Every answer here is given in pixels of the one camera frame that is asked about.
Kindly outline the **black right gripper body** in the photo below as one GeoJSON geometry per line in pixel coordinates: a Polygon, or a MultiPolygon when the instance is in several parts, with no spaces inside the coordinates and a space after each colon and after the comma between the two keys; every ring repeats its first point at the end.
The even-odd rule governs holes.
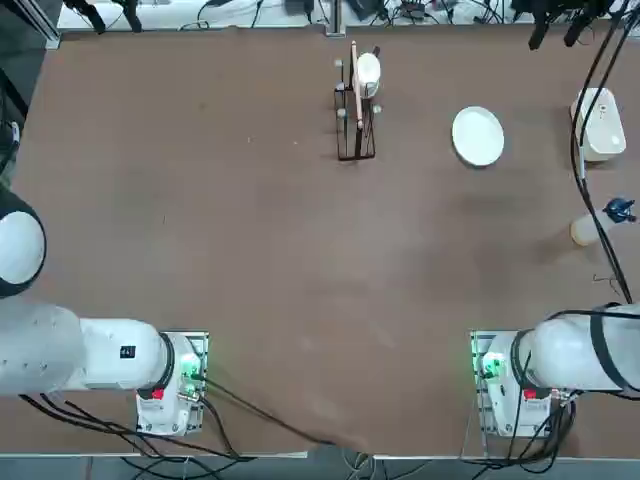
{"type": "Polygon", "coordinates": [[[554,21],[567,12],[577,12],[580,18],[585,17],[590,22],[608,14],[612,5],[611,0],[544,0],[539,2],[539,20],[554,21]]]}

